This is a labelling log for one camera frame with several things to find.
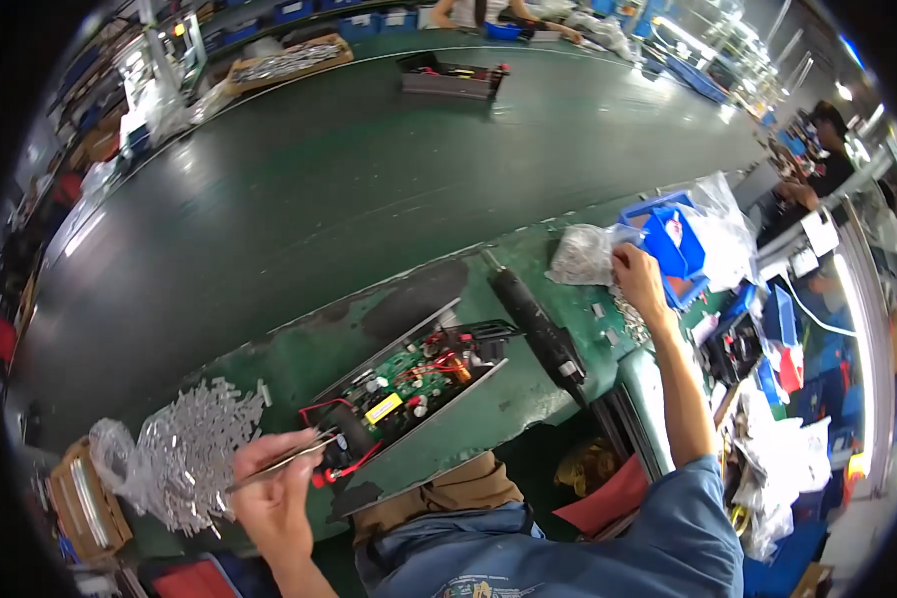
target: printed logo on shirt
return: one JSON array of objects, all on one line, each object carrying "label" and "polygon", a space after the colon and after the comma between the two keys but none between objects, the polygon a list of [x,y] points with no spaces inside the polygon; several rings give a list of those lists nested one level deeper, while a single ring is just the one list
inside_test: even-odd
[{"label": "printed logo on shirt", "polygon": [[543,586],[536,584],[526,590],[519,590],[500,588],[499,582],[507,586],[509,578],[495,575],[462,575],[442,586],[442,590],[432,598],[522,598]]}]

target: khaki pants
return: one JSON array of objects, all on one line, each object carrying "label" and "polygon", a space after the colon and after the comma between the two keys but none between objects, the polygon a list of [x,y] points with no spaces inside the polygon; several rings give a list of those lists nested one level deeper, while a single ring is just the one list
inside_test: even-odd
[{"label": "khaki pants", "polygon": [[431,482],[354,513],[353,544],[358,546],[428,513],[493,509],[524,499],[514,482],[505,476],[505,464],[489,450]]}]

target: black shirt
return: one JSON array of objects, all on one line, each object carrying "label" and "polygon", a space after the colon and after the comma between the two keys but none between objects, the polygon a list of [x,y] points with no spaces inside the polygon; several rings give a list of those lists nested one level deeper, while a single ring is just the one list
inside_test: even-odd
[{"label": "black shirt", "polygon": [[[833,193],[837,187],[854,173],[854,165],[844,153],[832,151],[826,158],[815,162],[814,172],[807,177],[807,185],[814,190],[818,198]],[[809,212],[798,203],[787,203],[780,196],[775,197],[775,205],[764,210],[764,226],[757,236],[757,246],[763,247],[779,234],[801,221]]]},{"label": "black shirt", "polygon": [[807,177],[810,185],[819,198],[830,195],[837,187],[854,173],[854,164],[843,152],[832,151],[830,155],[816,162],[814,172]]}]

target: worker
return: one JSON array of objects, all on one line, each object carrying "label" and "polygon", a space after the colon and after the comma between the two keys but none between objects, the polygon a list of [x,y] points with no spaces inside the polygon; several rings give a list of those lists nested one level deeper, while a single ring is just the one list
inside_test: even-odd
[{"label": "worker", "polygon": [[818,141],[827,152],[815,162],[810,176],[804,175],[794,162],[794,180],[782,181],[774,187],[777,201],[762,211],[765,225],[757,236],[757,245],[767,242],[801,221],[811,210],[821,205],[821,197],[830,195],[854,173],[844,144],[848,126],[844,117],[830,102],[818,102],[808,119],[817,129]]},{"label": "worker", "polygon": [[[509,7],[511,13],[519,19],[526,21],[539,21],[532,16],[525,0],[439,0],[430,13],[432,22],[443,29],[455,29],[456,27],[482,27],[486,22],[497,24],[499,14]],[[570,27],[559,23],[545,21],[545,26],[552,31],[560,31],[572,43],[580,43],[582,34]]]},{"label": "worker", "polygon": [[[491,452],[357,512],[356,567],[371,596],[742,596],[742,548],[722,507],[720,442],[658,262],[625,244],[611,258],[624,297],[651,334],[675,471],[648,488],[621,539],[545,540]],[[242,479],[314,431],[261,437],[235,456]],[[232,496],[236,519],[285,598],[335,596],[311,560],[306,492],[321,456],[300,456]]]}]

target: white cable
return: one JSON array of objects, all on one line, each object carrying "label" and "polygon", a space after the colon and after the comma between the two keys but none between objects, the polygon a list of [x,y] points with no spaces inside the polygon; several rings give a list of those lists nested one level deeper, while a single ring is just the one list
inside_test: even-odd
[{"label": "white cable", "polygon": [[791,295],[794,296],[794,301],[796,301],[798,303],[798,305],[801,306],[801,309],[804,310],[805,314],[807,314],[811,319],[814,320],[814,323],[816,325],[820,326],[821,328],[823,328],[825,330],[829,330],[830,332],[836,332],[837,334],[843,334],[846,337],[851,337],[854,339],[857,338],[856,332],[853,332],[851,330],[846,330],[844,328],[837,328],[836,326],[831,326],[830,324],[825,324],[822,321],[820,321],[817,318],[817,316],[814,315],[814,312],[812,312],[811,310],[804,307],[804,304],[801,303],[801,298],[798,297],[798,292],[794,290],[794,285],[791,284],[791,281],[788,279],[787,272],[784,272],[782,275],[780,275],[780,277],[782,279],[784,279],[784,282],[787,283],[787,288],[791,290]]}]

